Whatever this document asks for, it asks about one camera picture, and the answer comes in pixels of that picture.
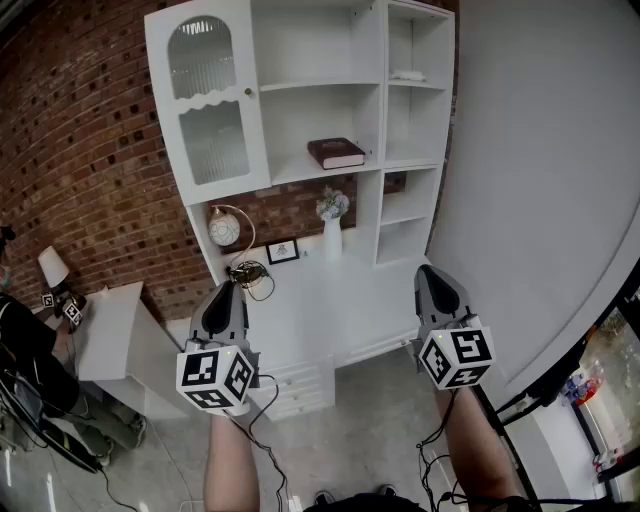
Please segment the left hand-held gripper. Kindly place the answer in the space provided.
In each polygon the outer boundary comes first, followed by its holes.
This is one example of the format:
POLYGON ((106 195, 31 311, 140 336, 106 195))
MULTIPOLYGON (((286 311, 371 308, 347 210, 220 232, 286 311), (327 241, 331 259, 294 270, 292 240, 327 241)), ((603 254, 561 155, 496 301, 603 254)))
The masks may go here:
POLYGON ((176 360, 176 390, 196 409, 213 415, 249 412, 250 391, 260 387, 260 354, 251 350, 248 328, 245 292, 236 282, 216 286, 197 306, 176 360))

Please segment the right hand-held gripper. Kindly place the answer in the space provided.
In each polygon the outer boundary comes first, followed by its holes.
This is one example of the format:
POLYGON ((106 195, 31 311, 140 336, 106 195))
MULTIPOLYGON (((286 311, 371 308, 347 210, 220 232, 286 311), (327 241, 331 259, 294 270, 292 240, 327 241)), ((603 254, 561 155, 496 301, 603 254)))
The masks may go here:
POLYGON ((414 277, 420 327, 411 341, 418 373, 438 390, 477 385, 495 363, 491 330, 471 311, 466 289, 451 275, 422 264, 414 277), (452 319, 435 320, 435 309, 452 319))

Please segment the dark red hardcover book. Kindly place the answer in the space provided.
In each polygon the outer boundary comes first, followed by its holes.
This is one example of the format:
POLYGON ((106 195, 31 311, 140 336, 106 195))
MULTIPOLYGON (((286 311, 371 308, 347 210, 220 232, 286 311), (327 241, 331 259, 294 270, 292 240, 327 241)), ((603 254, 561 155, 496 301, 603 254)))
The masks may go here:
POLYGON ((309 141, 307 151, 323 170, 361 166, 365 161, 365 152, 344 137, 309 141))

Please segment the white shelf compartment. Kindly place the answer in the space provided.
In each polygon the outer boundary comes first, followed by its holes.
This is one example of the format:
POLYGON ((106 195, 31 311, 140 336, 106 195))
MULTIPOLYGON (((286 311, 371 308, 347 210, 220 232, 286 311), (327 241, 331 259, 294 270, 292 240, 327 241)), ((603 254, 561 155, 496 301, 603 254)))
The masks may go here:
POLYGON ((381 88, 330 84, 278 89, 261 95, 271 183, 281 185, 380 166, 381 88), (309 154, 313 140, 344 137, 365 152, 361 166, 325 170, 309 154))

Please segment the person's right forearm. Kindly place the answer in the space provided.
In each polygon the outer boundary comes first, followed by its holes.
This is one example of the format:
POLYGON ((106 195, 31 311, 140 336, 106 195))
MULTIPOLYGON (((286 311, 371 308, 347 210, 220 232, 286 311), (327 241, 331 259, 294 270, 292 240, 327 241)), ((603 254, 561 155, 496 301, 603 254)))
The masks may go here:
POLYGON ((451 465, 470 512, 530 512, 517 488, 508 452, 474 392, 437 390, 435 400, 447 420, 451 465))

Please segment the person's left forearm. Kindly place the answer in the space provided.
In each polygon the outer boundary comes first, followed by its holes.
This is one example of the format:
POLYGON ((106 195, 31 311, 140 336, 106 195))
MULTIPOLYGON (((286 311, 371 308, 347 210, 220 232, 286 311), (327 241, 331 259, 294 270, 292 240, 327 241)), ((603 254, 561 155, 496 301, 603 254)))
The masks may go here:
POLYGON ((259 512, 260 490, 251 441, 231 419, 211 417, 204 476, 205 512, 259 512))

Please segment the round white globe lamp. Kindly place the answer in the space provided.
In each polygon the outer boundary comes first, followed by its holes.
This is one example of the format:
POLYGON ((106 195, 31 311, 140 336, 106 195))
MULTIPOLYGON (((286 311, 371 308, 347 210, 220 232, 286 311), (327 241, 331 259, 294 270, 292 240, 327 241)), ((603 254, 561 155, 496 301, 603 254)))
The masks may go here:
POLYGON ((229 247, 236 243, 241 234, 238 215, 242 216, 251 229, 251 241, 225 268, 226 275, 242 288, 249 290, 258 285, 265 277, 264 266, 248 259, 249 251, 254 247, 257 232, 248 214, 229 204, 216 205, 208 222, 208 234, 211 241, 220 247, 229 247))

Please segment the white drawer unit with knobs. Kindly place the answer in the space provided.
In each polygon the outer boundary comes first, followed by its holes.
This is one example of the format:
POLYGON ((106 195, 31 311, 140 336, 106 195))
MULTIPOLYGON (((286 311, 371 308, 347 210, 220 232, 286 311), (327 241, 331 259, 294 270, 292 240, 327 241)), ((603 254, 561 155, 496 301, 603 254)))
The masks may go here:
POLYGON ((266 410, 271 421, 330 408, 336 403, 333 355, 269 363, 260 368, 260 374, 259 387, 250 389, 249 396, 262 408, 278 395, 266 410))

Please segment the white shelf cabinet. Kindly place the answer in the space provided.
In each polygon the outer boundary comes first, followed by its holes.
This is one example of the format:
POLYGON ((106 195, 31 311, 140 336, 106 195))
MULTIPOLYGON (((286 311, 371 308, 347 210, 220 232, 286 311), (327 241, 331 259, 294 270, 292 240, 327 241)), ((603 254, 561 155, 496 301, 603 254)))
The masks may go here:
POLYGON ((406 346, 417 334, 413 276, 426 260, 446 166, 456 19, 414 0, 250 0, 258 92, 330 84, 381 88, 380 166, 186 205, 209 272, 223 281, 232 255, 208 234, 216 205, 259 198, 258 234, 282 224, 248 259, 267 276, 248 291, 249 339, 261 367, 334 356, 338 367, 406 346), (416 70, 425 82, 391 80, 416 70), (348 196, 342 256, 328 261, 316 201, 348 196), (300 258, 270 265, 267 244, 296 239, 300 258))

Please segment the white vase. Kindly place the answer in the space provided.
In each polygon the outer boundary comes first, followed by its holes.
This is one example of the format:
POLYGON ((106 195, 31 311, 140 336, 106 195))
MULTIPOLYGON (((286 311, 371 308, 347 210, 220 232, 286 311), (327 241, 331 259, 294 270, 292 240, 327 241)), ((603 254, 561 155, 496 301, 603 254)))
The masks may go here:
POLYGON ((332 218, 324 222, 324 251, 328 261, 336 261, 342 256, 342 230, 340 218, 332 218))

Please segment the pale blue flower bunch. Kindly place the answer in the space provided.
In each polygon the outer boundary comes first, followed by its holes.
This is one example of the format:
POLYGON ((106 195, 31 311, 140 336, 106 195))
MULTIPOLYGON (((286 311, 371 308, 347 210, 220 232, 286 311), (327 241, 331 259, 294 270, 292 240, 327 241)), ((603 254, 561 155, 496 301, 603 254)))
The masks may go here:
POLYGON ((347 195, 340 190, 325 187, 322 198, 316 201, 316 214, 322 221, 328 222, 342 217, 348 212, 349 207, 350 200, 347 195))

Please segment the group of plastic bottles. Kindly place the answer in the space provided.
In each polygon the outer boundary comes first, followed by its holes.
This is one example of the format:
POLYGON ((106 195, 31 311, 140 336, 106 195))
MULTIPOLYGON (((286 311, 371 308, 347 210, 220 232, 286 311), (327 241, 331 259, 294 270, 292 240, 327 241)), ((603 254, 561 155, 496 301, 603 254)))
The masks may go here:
POLYGON ((593 365, 570 376, 560 390, 562 404, 580 406, 592 398, 602 385, 603 369, 593 365))

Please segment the white ribbed glass cabinet door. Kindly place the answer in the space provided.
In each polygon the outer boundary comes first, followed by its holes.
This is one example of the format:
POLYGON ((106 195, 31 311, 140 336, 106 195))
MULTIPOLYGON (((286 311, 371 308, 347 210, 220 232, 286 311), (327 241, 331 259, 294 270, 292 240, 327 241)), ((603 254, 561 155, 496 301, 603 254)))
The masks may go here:
POLYGON ((147 15, 144 29, 183 203, 270 187, 250 0, 191 0, 147 15))

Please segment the black picture frame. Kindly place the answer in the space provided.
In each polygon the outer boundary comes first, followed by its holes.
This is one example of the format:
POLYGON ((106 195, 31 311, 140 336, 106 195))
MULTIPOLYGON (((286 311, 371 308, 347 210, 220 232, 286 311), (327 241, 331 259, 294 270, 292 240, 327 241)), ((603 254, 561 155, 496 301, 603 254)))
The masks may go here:
POLYGON ((270 265, 294 261, 300 258, 296 239, 286 239, 265 246, 270 265))

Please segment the black window frame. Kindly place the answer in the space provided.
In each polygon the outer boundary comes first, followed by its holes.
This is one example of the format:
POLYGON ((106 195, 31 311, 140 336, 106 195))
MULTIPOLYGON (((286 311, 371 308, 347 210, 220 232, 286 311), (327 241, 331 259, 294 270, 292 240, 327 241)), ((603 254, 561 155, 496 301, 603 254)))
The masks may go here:
POLYGON ((549 370, 539 377, 533 384, 529 385, 523 392, 510 399, 499 409, 495 409, 483 389, 477 385, 473 387, 474 393, 481 406, 485 409, 489 423, 496 430, 500 439, 506 444, 507 453, 511 457, 515 466, 517 479, 524 488, 524 495, 532 501, 541 501, 534 490, 533 484, 524 468, 523 462, 517 453, 515 445, 511 441, 505 427, 515 421, 524 418, 537 408, 549 406, 552 400, 561 395, 561 386, 569 380, 569 377, 578 370, 579 358, 584 354, 587 343, 595 335, 605 320, 617 309, 623 316, 640 315, 640 287, 631 293, 631 285, 626 283, 616 294, 604 312, 598 317, 596 322, 589 328, 584 336, 556 362, 549 370), (498 414, 514 407, 518 402, 532 398, 533 401, 526 405, 522 412, 516 412, 505 420, 500 420, 498 414))

